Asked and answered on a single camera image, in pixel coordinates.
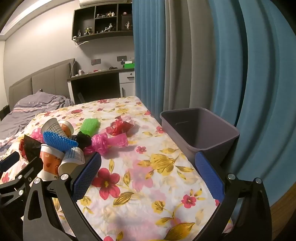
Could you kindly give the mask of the orange apple paper cup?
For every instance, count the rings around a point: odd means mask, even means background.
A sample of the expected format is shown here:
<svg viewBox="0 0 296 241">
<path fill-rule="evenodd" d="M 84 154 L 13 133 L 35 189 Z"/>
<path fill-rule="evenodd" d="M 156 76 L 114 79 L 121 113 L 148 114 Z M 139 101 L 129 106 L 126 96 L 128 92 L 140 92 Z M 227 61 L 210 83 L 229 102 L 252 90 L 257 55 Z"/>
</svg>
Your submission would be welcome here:
<svg viewBox="0 0 296 241">
<path fill-rule="evenodd" d="M 58 168 L 65 154 L 47 144 L 41 144 L 40 158 L 43 161 L 43 169 L 38 177 L 43 181 L 53 181 L 58 179 Z"/>
</svg>

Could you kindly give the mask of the green box on desk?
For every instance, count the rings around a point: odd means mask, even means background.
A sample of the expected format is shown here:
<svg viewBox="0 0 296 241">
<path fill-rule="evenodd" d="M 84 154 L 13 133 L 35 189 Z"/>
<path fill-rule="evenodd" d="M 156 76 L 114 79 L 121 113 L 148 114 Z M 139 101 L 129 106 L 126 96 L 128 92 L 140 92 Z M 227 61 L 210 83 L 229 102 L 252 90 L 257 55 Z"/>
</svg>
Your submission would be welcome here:
<svg viewBox="0 0 296 241">
<path fill-rule="evenodd" d="M 133 68 L 134 68 L 134 63 L 133 63 L 133 61 L 125 61 L 125 63 L 124 63 L 124 68 L 125 68 L 125 69 L 133 69 Z"/>
</svg>

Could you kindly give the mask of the blue and grey curtain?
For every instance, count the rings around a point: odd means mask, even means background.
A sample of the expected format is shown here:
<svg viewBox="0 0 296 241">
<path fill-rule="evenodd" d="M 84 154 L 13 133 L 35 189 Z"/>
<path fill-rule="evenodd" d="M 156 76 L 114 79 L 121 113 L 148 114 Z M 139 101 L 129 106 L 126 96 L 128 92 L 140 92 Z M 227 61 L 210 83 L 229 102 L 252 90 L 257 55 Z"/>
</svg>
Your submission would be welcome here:
<svg viewBox="0 0 296 241">
<path fill-rule="evenodd" d="M 295 183 L 295 1 L 133 1 L 136 94 L 158 118 L 204 107 L 240 137 L 227 167 L 262 178 L 270 204 Z"/>
</svg>

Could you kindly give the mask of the grey upholstered headboard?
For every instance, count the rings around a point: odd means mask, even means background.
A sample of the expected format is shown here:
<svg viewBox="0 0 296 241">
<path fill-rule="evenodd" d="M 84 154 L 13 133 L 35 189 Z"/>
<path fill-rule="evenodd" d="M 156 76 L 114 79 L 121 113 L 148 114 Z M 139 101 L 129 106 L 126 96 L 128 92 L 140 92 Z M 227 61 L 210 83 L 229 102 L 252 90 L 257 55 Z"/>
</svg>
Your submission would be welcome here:
<svg viewBox="0 0 296 241">
<path fill-rule="evenodd" d="M 73 58 L 50 65 L 11 85 L 8 91 L 10 109 L 13 109 L 19 100 L 40 89 L 49 94 L 69 98 L 67 80 L 75 74 L 75 61 Z"/>
</svg>

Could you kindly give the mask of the red white snack wrapper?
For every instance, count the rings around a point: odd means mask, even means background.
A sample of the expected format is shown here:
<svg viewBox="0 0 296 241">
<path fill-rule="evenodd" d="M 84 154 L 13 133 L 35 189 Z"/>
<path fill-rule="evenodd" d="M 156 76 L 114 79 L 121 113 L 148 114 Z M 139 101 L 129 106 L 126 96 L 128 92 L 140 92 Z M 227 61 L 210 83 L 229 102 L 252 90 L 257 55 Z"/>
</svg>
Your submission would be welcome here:
<svg viewBox="0 0 296 241">
<path fill-rule="evenodd" d="M 106 128 L 106 132 L 112 136 L 127 133 L 134 127 L 134 121 L 130 116 L 117 116 L 114 121 Z"/>
</svg>

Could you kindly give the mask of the green grid paper cup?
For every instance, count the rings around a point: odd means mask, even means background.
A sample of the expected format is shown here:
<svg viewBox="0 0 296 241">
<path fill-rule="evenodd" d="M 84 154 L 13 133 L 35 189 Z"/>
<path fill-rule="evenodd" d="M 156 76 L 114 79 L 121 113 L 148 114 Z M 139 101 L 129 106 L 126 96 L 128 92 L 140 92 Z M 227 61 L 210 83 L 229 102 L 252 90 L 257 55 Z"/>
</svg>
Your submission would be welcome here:
<svg viewBox="0 0 296 241">
<path fill-rule="evenodd" d="M 44 132 L 53 132 L 62 137 L 67 137 L 56 118 L 51 118 L 44 123 L 41 128 L 41 134 Z"/>
</svg>

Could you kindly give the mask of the dark desk with drawers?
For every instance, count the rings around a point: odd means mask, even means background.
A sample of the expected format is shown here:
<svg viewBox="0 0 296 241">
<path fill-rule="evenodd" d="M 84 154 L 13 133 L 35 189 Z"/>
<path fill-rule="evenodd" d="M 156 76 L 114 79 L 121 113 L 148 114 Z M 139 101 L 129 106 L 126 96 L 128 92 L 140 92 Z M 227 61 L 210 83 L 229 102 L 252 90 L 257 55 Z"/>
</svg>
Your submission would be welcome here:
<svg viewBox="0 0 296 241">
<path fill-rule="evenodd" d="M 67 79 L 70 98 L 75 104 L 135 95 L 134 69 L 111 69 Z"/>
</svg>

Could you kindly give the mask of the green foam net sleeve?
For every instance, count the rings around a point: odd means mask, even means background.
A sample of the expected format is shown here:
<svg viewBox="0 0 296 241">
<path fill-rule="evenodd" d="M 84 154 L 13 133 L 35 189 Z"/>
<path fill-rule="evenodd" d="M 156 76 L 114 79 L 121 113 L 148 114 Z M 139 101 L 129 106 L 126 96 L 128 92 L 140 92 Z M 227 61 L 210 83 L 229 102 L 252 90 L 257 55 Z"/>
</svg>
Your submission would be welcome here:
<svg viewBox="0 0 296 241">
<path fill-rule="evenodd" d="M 87 118 L 83 121 L 80 132 L 93 137 L 100 128 L 100 121 L 96 118 Z"/>
</svg>

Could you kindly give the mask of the dark wall shelf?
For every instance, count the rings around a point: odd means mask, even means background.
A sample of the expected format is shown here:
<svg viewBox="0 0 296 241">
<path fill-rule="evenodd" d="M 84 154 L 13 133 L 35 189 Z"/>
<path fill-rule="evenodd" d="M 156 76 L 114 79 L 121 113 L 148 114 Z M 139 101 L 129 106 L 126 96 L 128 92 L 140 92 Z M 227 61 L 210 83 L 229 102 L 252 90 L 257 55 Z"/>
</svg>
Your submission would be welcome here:
<svg viewBox="0 0 296 241">
<path fill-rule="evenodd" d="M 132 35 L 132 1 L 95 1 L 74 11 L 72 41 L 76 43 Z"/>
</svg>

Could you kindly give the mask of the purple plastic trash bin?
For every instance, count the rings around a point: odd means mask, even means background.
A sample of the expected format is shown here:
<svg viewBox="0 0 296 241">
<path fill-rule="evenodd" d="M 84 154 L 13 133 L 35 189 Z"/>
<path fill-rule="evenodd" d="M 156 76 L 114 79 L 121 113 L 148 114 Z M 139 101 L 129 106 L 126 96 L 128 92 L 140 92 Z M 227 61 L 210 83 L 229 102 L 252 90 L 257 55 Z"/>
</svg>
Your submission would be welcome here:
<svg viewBox="0 0 296 241">
<path fill-rule="evenodd" d="M 163 130 L 171 137 L 186 158 L 195 164 L 201 151 L 211 162 L 228 169 L 239 130 L 206 108 L 185 108 L 160 114 Z"/>
</svg>

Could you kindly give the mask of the floral bed sheet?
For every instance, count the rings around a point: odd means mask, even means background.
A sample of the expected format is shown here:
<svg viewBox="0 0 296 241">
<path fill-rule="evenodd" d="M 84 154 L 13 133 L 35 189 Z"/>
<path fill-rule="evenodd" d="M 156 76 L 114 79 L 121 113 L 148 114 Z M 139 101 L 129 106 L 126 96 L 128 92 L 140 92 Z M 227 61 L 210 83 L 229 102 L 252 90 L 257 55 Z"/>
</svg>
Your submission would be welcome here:
<svg viewBox="0 0 296 241">
<path fill-rule="evenodd" d="M 1 156 L 16 151 L 30 135 L 56 118 L 79 132 L 85 119 L 100 132 L 117 116 L 134 122 L 126 148 L 111 148 L 85 196 L 77 202 L 103 240 L 192 240 L 219 201 L 151 112 L 135 96 L 104 99 L 34 113 L 13 133 L 1 132 Z"/>
</svg>

